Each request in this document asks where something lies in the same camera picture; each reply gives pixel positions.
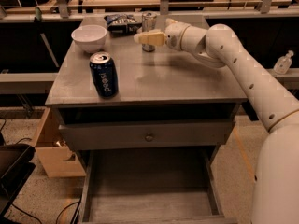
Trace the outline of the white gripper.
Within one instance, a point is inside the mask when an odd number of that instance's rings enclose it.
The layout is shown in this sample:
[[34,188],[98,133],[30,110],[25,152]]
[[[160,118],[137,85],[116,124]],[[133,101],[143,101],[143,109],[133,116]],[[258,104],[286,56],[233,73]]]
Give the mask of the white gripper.
[[152,46],[162,46],[166,43],[170,49],[182,51],[181,40],[188,27],[188,23],[166,19],[165,33],[159,29],[141,32],[134,35],[134,41],[138,44]]

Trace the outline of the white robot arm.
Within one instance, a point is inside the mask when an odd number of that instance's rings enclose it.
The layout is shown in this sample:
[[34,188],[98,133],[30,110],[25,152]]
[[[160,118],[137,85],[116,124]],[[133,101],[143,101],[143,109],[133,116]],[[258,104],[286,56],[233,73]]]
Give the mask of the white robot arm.
[[243,47],[227,25],[208,29],[168,19],[165,29],[134,36],[139,44],[166,45],[200,64],[228,67],[269,132],[257,160],[251,224],[299,224],[299,101]]

